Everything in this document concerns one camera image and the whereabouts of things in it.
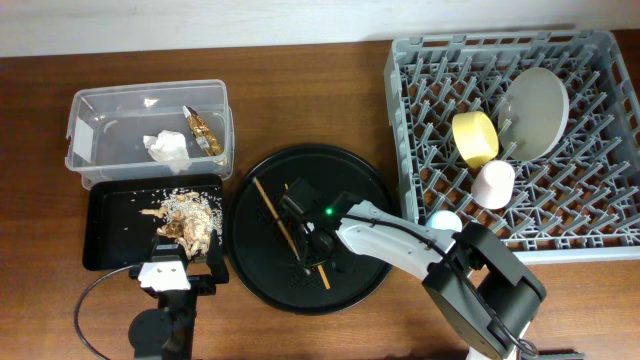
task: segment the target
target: white plate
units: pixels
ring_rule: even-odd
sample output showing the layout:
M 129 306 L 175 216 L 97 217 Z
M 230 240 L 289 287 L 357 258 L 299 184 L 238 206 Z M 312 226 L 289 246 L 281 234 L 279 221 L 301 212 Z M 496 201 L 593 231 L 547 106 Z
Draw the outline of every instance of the white plate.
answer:
M 569 96 L 562 81 L 547 69 L 532 68 L 511 83 L 505 96 L 507 103 L 498 117 L 498 132 L 506 119 L 511 120 L 511 126 L 500 135 L 500 144 L 507 148 L 516 143 L 511 157 L 522 161 L 551 151 L 569 117 Z

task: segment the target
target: plastic bin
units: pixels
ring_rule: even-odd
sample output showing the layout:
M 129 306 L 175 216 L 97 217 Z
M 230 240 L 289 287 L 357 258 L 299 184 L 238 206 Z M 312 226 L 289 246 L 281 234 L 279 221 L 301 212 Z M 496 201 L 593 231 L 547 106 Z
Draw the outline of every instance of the plastic bin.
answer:
M 567 128 L 544 157 L 498 159 L 516 170 L 511 202 L 477 206 L 474 173 L 451 136 L 455 114 L 497 127 L 504 94 L 545 67 L 569 95 Z M 601 31 L 434 35 L 393 42 L 385 90 L 403 216 L 425 224 L 448 209 L 493 230 L 528 264 L 640 258 L 640 106 L 613 35 Z
M 214 132 L 224 152 L 207 156 L 184 118 L 188 105 Z M 81 90 L 73 98 L 67 138 L 67 168 L 82 175 L 82 185 L 172 176 L 171 162 L 154 161 L 142 143 L 145 135 L 162 130 L 184 134 L 190 166 L 178 175 L 216 174 L 223 180 L 233 171 L 233 117 L 220 80 L 114 86 Z

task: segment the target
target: white tissue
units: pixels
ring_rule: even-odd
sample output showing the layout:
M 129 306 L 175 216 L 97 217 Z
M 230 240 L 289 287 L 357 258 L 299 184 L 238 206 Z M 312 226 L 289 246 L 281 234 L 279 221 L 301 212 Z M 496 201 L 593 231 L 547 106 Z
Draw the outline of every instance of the white tissue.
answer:
M 143 136 L 142 142 L 155 161 L 188 160 L 187 141 L 179 132 L 163 130 L 158 137 Z M 191 166 L 190 161 L 168 164 L 174 175 Z

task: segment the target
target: rectangular black tray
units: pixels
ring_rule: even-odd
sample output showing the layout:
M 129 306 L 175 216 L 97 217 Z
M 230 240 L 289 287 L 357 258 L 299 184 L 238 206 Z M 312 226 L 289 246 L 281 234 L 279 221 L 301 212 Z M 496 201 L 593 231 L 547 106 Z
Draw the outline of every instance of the rectangular black tray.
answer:
M 111 270 L 147 260 L 156 230 L 163 221 L 142 215 L 140 210 L 159 208 L 159 203 L 151 202 L 163 200 L 163 191 L 168 193 L 175 188 L 222 198 L 222 180 L 209 174 L 110 181 L 93 186 L 82 255 L 85 269 Z M 209 206 L 222 210 L 222 201 L 210 201 Z

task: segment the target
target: round black tray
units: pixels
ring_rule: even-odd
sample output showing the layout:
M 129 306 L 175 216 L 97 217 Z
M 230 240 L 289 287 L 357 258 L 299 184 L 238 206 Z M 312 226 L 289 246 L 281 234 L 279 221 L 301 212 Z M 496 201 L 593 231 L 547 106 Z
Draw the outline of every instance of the round black tray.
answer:
M 320 315 L 358 303 L 382 283 L 391 269 L 389 264 L 346 249 L 333 262 L 338 266 L 329 262 L 323 266 L 331 289 L 324 288 L 319 274 L 306 275 L 251 182 L 254 176 L 277 208 L 284 184 L 305 178 L 329 199 L 348 191 L 385 212 L 396 213 L 377 171 L 346 150 L 303 145 L 269 156 L 246 175 L 231 202 L 223 231 L 231 265 L 249 291 L 277 309 Z

